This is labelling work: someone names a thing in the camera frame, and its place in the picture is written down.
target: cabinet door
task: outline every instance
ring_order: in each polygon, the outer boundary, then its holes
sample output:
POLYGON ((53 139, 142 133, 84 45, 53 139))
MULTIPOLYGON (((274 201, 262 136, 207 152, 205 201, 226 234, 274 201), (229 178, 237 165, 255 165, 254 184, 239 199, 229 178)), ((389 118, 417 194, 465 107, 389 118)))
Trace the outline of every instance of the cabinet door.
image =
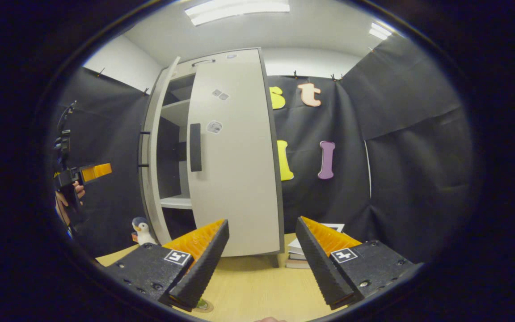
POLYGON ((166 227, 166 222, 162 214, 162 207, 160 206, 156 150, 160 111, 162 109, 164 96, 166 95, 166 89, 170 83, 170 77, 178 61, 180 61, 180 57, 176 57, 174 63, 162 71, 156 81, 143 125, 143 131, 149 132, 150 134, 147 134, 146 137, 141 136, 139 142, 139 163, 148 164, 148 167, 141 168, 139 175, 141 194, 144 199, 148 217, 152 223, 152 230, 157 240, 163 244, 170 241, 170 234, 168 233, 168 228, 166 227))
POLYGON ((273 124, 257 50, 255 55, 255 63, 198 66, 190 98, 186 155, 192 210, 198 228, 229 221, 223 256, 280 250, 273 124))

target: fluorescent light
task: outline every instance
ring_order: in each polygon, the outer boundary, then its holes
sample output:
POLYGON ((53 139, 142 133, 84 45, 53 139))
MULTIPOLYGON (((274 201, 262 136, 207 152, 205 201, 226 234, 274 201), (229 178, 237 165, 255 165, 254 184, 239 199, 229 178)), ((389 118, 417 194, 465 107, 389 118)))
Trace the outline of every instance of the fluorescent light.
POLYGON ((395 29, 387 24, 385 24, 384 22, 380 22, 380 21, 377 21, 381 26, 383 26, 384 28, 392 31, 393 33, 396 32, 395 29))
POLYGON ((387 37, 388 37, 384 33, 377 31, 376 29, 371 29, 370 31, 368 31, 368 33, 372 34, 373 36, 375 36, 377 38, 383 39, 383 40, 387 39, 387 37))
POLYGON ((371 27, 386 36, 392 35, 391 31, 386 30, 385 28, 381 27, 378 24, 371 24, 371 27))
POLYGON ((198 26, 221 18, 247 13, 289 12, 288 0, 212 0, 184 10, 198 26))

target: book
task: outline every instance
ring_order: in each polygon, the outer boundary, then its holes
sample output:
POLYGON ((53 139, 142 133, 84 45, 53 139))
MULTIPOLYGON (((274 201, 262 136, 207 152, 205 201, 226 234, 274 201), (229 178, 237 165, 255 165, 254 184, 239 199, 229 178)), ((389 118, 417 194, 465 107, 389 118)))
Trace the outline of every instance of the book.
POLYGON ((293 253, 290 253, 290 259, 300 259, 300 260, 305 260, 305 255, 302 255, 302 254, 293 254, 293 253))
POLYGON ((310 269, 309 263, 303 259, 288 259, 286 261, 286 267, 310 269))
MULTIPOLYGON (((322 224, 322 225, 325 225, 329 228, 333 228, 340 233, 343 232, 343 227, 345 227, 345 224, 322 224)), ((301 248, 301 245, 299 245, 299 240, 297 238, 295 238, 287 246, 289 247, 290 253, 303 255, 303 249, 301 248)))

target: penguin plush toy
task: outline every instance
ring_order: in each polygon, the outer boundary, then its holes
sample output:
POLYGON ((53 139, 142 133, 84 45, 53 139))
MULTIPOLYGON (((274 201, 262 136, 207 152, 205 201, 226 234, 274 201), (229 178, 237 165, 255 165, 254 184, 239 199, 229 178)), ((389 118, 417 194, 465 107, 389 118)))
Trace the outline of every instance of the penguin plush toy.
POLYGON ((144 217, 137 217, 132 220, 132 228, 136 231, 137 239, 139 240, 139 245, 144 243, 153 243, 158 245, 154 238, 150 235, 150 228, 148 226, 147 219, 144 217))

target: black backdrop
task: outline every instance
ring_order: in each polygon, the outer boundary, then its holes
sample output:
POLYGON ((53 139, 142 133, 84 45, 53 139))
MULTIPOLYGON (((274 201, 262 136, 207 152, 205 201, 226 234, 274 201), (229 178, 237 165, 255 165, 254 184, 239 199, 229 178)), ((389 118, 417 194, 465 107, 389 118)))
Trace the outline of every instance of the black backdrop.
POLYGON ((286 100, 274 119, 295 175, 282 182, 286 233, 295 231, 298 216, 344 223, 350 236, 381 240, 420 262, 464 223, 469 125, 442 69, 410 40, 389 37, 342 80, 270 76, 268 82, 286 100), (297 85, 306 82, 321 89, 321 106, 302 102, 297 85), (323 140, 336 145, 328 180, 317 178, 323 140))
POLYGON ((319 222, 344 223, 347 233, 362 229, 358 214, 369 199, 367 157, 349 95, 339 82, 320 77, 268 76, 269 86, 282 89, 283 108, 274 110, 278 140, 287 141, 287 161, 294 178, 282 181, 286 233, 295 232, 299 216, 319 222), (302 102, 299 84, 321 89, 320 106, 302 102), (335 143, 331 179, 321 180, 321 141, 335 143))
MULTIPOLYGON (((59 99, 60 106, 77 100, 65 124, 71 130, 69 166, 110 163, 113 171, 84 187, 89 220, 78 228, 78 241, 93 257, 134 245, 131 221, 145 216, 135 165, 148 98, 120 81, 80 68, 59 99)), ((55 120, 62 111, 57 109, 55 120)))

